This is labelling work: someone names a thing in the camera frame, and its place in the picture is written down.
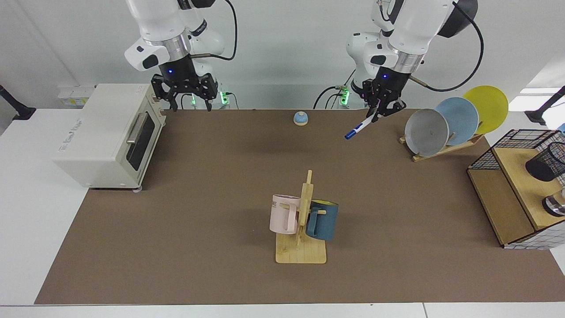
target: mug handle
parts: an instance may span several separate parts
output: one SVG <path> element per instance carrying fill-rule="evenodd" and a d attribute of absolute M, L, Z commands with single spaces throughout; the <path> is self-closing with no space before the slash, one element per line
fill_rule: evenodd
<path fill-rule="evenodd" d="M 297 209 L 295 204 L 289 203 L 288 206 L 290 207 L 289 208 L 290 212 L 288 213 L 288 220 L 285 224 L 286 225 L 285 230 L 287 231 L 294 225 L 294 222 L 296 221 L 296 209 Z"/>
<path fill-rule="evenodd" d="M 308 220 L 308 227 L 306 227 L 306 234 L 314 237 L 316 235 L 316 219 L 318 219 L 319 208 L 313 207 L 310 210 L 310 219 Z"/>

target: plate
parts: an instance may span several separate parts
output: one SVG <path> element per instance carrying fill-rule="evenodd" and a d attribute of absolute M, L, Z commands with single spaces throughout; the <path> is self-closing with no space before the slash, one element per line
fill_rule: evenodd
<path fill-rule="evenodd" d="M 508 99 L 504 93 L 494 86 L 478 86 L 463 95 L 479 112 L 482 123 L 477 134 L 486 134 L 500 127 L 508 116 Z"/>
<path fill-rule="evenodd" d="M 449 126 L 449 146 L 461 145 L 469 140 L 479 126 L 479 112 L 463 97 L 452 97 L 441 102 L 436 111 L 444 116 Z"/>
<path fill-rule="evenodd" d="M 431 157 L 447 144 L 449 126 L 445 118 L 433 109 L 420 109 L 406 123 L 406 145 L 422 157 Z"/>

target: black cup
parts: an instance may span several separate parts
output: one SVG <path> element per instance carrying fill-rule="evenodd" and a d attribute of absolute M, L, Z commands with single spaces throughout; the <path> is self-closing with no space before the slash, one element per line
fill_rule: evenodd
<path fill-rule="evenodd" d="M 565 173 L 565 144 L 551 143 L 526 162 L 526 170 L 541 181 L 552 181 Z"/>

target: pink mug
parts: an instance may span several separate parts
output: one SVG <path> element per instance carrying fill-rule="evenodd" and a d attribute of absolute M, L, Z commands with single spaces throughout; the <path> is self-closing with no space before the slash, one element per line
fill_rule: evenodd
<path fill-rule="evenodd" d="M 295 234 L 298 229 L 297 209 L 299 206 L 299 197 L 282 194 L 273 195 L 269 229 L 280 234 Z"/>

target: blue mug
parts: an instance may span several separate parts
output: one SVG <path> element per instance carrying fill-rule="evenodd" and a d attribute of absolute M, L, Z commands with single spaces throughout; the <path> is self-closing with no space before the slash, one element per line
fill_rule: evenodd
<path fill-rule="evenodd" d="M 315 239 L 331 240 L 336 229 L 338 207 L 334 202 L 312 200 L 306 234 Z"/>

